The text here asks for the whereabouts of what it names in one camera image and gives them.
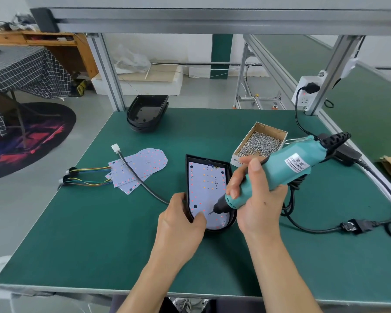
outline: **drawer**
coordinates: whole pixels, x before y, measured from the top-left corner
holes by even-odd
[[[22,34],[3,33],[0,34],[0,45],[27,45]]]

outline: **right hand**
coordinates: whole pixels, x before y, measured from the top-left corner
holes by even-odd
[[[279,237],[279,216],[282,204],[287,195],[287,185],[279,185],[270,191],[265,171],[259,156],[240,158],[244,165],[238,168],[226,189],[226,194],[237,198],[240,194],[240,183],[245,178],[249,168],[249,178],[252,185],[252,197],[238,210],[237,221],[240,230],[245,236],[262,236],[268,238]]]

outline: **teal electric screwdriver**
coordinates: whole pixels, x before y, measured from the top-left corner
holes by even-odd
[[[349,133],[338,133],[325,139],[312,135],[298,138],[288,146],[272,153],[261,162],[268,180],[269,189],[287,184],[304,174],[310,174],[311,167],[329,158],[337,148],[350,138]],[[240,195],[232,199],[224,194],[213,207],[215,213],[228,213],[238,209],[252,196],[249,175],[240,184]]]

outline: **concrete floor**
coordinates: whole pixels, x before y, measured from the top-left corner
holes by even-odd
[[[181,95],[169,98],[169,107],[231,108],[234,102],[236,77],[227,80],[191,79],[184,77]],[[252,94],[274,97],[278,87],[271,78],[249,78]],[[17,92],[22,103],[44,101],[27,93]],[[129,106],[135,96],[125,96]],[[107,96],[87,91],[81,98],[48,100],[64,104],[75,112],[77,122],[67,139],[36,163],[0,178],[0,257],[12,255],[23,238],[55,195],[58,179],[67,168],[75,166],[113,110]],[[272,103],[263,103],[270,109]],[[250,102],[242,108],[256,108]],[[81,313],[78,303],[62,297],[14,300],[17,313]],[[107,307],[91,305],[93,313],[105,313]],[[0,313],[9,313],[7,300],[0,300]]]

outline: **left hand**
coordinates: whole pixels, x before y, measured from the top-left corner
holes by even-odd
[[[198,213],[193,223],[184,214],[185,193],[175,193],[167,209],[158,217],[151,258],[174,266],[179,271],[195,254],[204,236],[207,220]]]

